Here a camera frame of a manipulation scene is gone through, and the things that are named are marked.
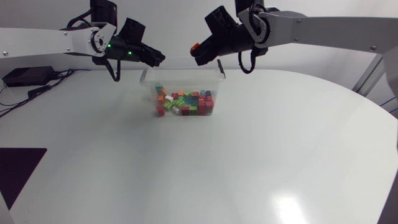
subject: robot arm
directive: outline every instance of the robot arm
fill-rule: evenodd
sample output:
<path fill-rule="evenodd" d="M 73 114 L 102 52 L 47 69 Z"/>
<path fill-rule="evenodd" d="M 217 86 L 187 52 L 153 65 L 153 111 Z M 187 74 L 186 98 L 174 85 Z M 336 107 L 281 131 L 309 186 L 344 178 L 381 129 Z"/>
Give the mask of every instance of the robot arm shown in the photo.
<path fill-rule="evenodd" d="M 298 43 L 360 50 L 381 54 L 387 79 L 398 96 L 398 19 L 375 17 L 307 17 L 276 8 L 265 8 L 263 0 L 235 0 L 237 24 L 220 6 L 205 20 L 212 35 L 191 48 L 198 65 L 217 56 L 238 53 L 239 65 L 246 73 L 254 70 L 256 57 L 268 47 Z M 241 52 L 252 50 L 252 67 L 246 70 Z"/>
<path fill-rule="evenodd" d="M 91 22 L 84 18 L 91 15 Z M 74 23 L 83 21 L 78 27 Z M 118 35 L 117 6 L 107 0 L 91 0 L 90 10 L 72 19 L 62 30 L 0 28 L 0 58 L 66 53 L 92 56 L 105 65 L 113 80 L 120 80 L 121 61 L 159 66 L 165 56 L 141 42 L 145 26 L 130 18 Z M 108 59 L 118 61 L 116 76 Z"/>

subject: white wall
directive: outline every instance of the white wall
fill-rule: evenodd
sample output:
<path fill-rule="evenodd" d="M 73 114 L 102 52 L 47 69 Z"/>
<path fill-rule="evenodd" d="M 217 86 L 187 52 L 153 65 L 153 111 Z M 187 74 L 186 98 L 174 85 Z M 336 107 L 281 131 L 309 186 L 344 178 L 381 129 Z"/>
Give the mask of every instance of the white wall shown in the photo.
<path fill-rule="evenodd" d="M 0 27 L 61 29 L 89 8 L 90 0 L 5 0 L 0 8 Z M 204 17 L 220 5 L 235 17 L 233 0 L 114 0 L 119 7 L 119 28 L 125 18 L 143 23 L 143 42 L 159 49 L 167 58 L 190 57 L 190 47 L 209 35 Z M 394 0 L 270 0 L 267 6 L 301 12 L 307 16 L 397 17 Z M 258 58 L 257 68 L 273 68 L 305 73 L 352 88 L 374 55 L 350 50 L 300 44 L 273 47 Z M 226 68 L 239 68 L 237 55 L 221 58 Z M 15 67 L 52 65 L 56 70 L 90 68 L 102 70 L 89 57 L 42 55 L 7 58 L 0 61 L 0 77 Z M 143 68 L 141 63 L 125 62 L 123 69 Z"/>

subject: toy block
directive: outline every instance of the toy block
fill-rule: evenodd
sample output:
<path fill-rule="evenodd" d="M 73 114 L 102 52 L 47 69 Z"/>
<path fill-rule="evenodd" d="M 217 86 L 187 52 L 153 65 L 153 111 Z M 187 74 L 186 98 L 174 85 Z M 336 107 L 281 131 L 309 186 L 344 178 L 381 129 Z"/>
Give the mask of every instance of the toy block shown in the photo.
<path fill-rule="evenodd" d="M 190 105 L 191 104 L 191 99 L 184 98 L 184 102 L 185 102 L 186 105 Z"/>
<path fill-rule="evenodd" d="M 162 87 L 162 85 L 160 83 L 157 83 L 155 85 L 155 89 L 156 89 L 156 91 L 163 91 L 163 87 Z"/>
<path fill-rule="evenodd" d="M 172 98 L 174 100 L 178 100 L 178 93 L 172 93 Z"/>
<path fill-rule="evenodd" d="M 192 100 L 199 100 L 199 92 L 192 93 Z"/>
<path fill-rule="evenodd" d="M 205 115 L 205 109 L 203 108 L 203 110 L 199 110 L 198 108 L 198 115 Z"/>
<path fill-rule="evenodd" d="M 214 108 L 214 103 L 212 101 L 206 101 L 206 110 L 212 110 Z"/>
<path fill-rule="evenodd" d="M 182 116 L 188 116 L 189 115 L 189 106 L 183 106 L 181 108 L 181 114 L 182 114 Z"/>
<path fill-rule="evenodd" d="M 164 104 L 164 103 L 165 103 L 164 96 L 163 96 L 163 95 L 159 96 L 158 99 L 157 99 L 157 101 L 158 101 L 161 105 Z"/>
<path fill-rule="evenodd" d="M 206 103 L 204 100 L 199 100 L 198 106 L 206 106 Z"/>
<path fill-rule="evenodd" d="M 159 116 L 163 116 L 164 115 L 163 106 L 157 106 L 156 110 L 157 110 L 157 113 L 159 114 Z"/>
<path fill-rule="evenodd" d="M 173 104 L 177 108 L 181 109 L 183 106 L 185 106 L 185 101 L 178 99 L 178 100 L 173 101 Z"/>
<path fill-rule="evenodd" d="M 197 106 L 190 106 L 189 107 L 189 115 L 197 115 L 198 114 L 198 107 Z"/>
<path fill-rule="evenodd" d="M 185 98 L 191 98 L 191 96 L 192 96 L 192 93 L 191 93 L 190 91 L 186 91 L 186 92 L 184 93 L 184 97 L 185 97 Z"/>
<path fill-rule="evenodd" d="M 172 110 L 173 110 L 173 112 L 174 112 L 175 114 L 180 114 L 180 112 L 181 112 L 181 110 L 178 109 L 176 106 L 173 106 Z"/>
<path fill-rule="evenodd" d="M 170 103 L 170 102 L 166 102 L 166 103 L 163 104 L 163 108 L 166 111 L 170 111 L 172 109 L 172 107 L 173 107 L 173 104 Z"/>
<path fill-rule="evenodd" d="M 174 101 L 174 98 L 172 98 L 171 96 L 166 96 L 165 99 L 166 99 L 166 102 L 169 102 L 169 103 Z"/>
<path fill-rule="evenodd" d="M 198 106 L 199 102 L 197 100 L 191 101 L 191 106 Z"/>

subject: orange part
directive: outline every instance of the orange part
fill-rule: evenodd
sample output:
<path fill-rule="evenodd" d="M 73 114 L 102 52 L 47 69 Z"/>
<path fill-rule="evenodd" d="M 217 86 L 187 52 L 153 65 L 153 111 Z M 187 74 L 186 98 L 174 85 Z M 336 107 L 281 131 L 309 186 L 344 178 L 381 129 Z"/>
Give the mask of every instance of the orange part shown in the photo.
<path fill-rule="evenodd" d="M 164 103 L 165 103 L 165 102 L 164 102 L 164 95 L 159 96 L 158 99 L 157 99 L 157 101 L 158 101 L 160 104 L 164 104 Z"/>
<path fill-rule="evenodd" d="M 190 52 L 193 52 L 199 46 L 200 46 L 200 44 L 196 43 L 193 47 L 191 47 L 191 51 Z"/>

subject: white block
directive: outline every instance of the white block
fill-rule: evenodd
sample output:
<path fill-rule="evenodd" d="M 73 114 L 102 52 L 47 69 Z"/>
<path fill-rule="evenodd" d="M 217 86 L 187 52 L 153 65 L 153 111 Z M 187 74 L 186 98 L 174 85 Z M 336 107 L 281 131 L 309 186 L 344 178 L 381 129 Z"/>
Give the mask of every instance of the white block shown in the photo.
<path fill-rule="evenodd" d="M 181 110 L 176 106 L 173 106 L 172 110 L 175 114 L 179 114 L 181 112 Z"/>
<path fill-rule="evenodd" d="M 167 102 L 170 102 L 170 103 L 174 101 L 174 98 L 172 98 L 171 96 L 166 96 L 165 99 Z"/>

